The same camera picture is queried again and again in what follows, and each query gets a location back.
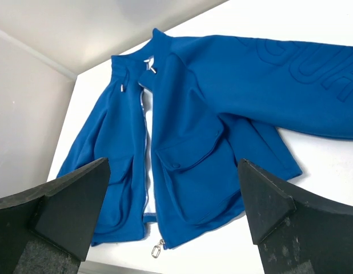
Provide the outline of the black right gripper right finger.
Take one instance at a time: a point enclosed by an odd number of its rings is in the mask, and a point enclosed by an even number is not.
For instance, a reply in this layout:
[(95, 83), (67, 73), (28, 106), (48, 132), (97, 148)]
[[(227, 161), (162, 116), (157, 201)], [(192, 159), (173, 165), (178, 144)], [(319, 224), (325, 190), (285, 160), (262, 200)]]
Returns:
[(353, 206), (238, 164), (252, 241), (265, 273), (353, 273)]

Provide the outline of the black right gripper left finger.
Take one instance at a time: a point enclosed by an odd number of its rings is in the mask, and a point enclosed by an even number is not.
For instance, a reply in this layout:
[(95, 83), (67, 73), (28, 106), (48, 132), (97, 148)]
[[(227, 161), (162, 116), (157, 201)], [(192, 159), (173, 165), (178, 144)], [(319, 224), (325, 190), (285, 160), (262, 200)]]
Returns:
[(86, 260), (110, 178), (97, 159), (0, 198), (0, 273), (77, 273)]

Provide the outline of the blue zip-up jacket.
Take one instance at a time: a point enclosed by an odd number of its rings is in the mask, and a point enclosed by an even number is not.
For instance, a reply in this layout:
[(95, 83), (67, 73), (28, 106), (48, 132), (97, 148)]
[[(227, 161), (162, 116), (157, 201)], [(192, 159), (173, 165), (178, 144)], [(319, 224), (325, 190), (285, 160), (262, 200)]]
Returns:
[(111, 69), (58, 172), (109, 160), (92, 246), (142, 240), (155, 222), (175, 248), (230, 222), (242, 158), (302, 174), (278, 128), (353, 140), (353, 46), (154, 30)]

